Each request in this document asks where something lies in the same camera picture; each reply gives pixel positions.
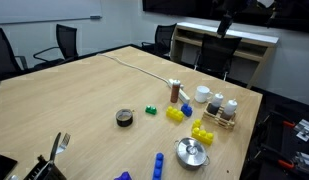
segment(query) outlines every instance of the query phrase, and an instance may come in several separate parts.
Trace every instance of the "pot handle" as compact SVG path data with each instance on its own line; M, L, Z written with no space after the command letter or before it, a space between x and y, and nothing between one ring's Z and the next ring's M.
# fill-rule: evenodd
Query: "pot handle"
M202 164L203 166L207 166L207 165L209 165L210 164L210 158L208 157L208 156L206 156L206 160L205 160L205 162L204 162L204 164Z
M176 143L179 143L179 142L180 142L179 140L174 141L174 149L175 149L175 152L177 151L177 144L176 144Z

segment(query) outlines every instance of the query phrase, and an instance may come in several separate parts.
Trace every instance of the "metal pot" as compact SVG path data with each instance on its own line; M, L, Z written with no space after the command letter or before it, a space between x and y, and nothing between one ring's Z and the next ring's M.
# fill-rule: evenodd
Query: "metal pot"
M187 137L176 140L174 146L178 163L187 170L197 170L210 163L204 146L196 139Z

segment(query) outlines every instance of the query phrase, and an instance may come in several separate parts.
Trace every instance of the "black tape roll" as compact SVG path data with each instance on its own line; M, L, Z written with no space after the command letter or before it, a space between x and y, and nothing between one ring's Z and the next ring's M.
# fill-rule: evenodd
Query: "black tape roll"
M133 123L133 113L129 109L121 109L116 113L117 125L127 127Z

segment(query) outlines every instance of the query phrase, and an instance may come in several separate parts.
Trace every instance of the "conference table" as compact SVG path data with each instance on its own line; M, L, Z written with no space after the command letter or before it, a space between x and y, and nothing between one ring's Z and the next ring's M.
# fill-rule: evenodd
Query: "conference table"
M0 86L0 154L18 161L10 175L23 179L37 157L49 159L58 132L71 135L55 164L67 179L114 179L128 171L133 180L151 179L155 156L164 154L162 179L239 179L262 95L125 47L105 53L164 79L178 79L191 98L193 114L176 122L166 117L171 89L151 75L104 56L93 56L61 66L8 79ZM205 120L214 134L204 145L210 164L196 171L182 168L174 142L191 136L192 123L201 119L207 103L194 100L196 87L222 92L223 105L236 99L235 127L228 130ZM157 114L145 112L155 106ZM120 127L115 115L133 111L133 123Z

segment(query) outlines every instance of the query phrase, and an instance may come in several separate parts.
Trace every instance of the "pot lid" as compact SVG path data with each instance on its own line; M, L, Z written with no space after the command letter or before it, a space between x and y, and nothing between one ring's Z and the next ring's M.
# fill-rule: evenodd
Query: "pot lid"
M202 165L207 158L204 146L193 138L183 138L178 143L176 152L184 163L192 166Z

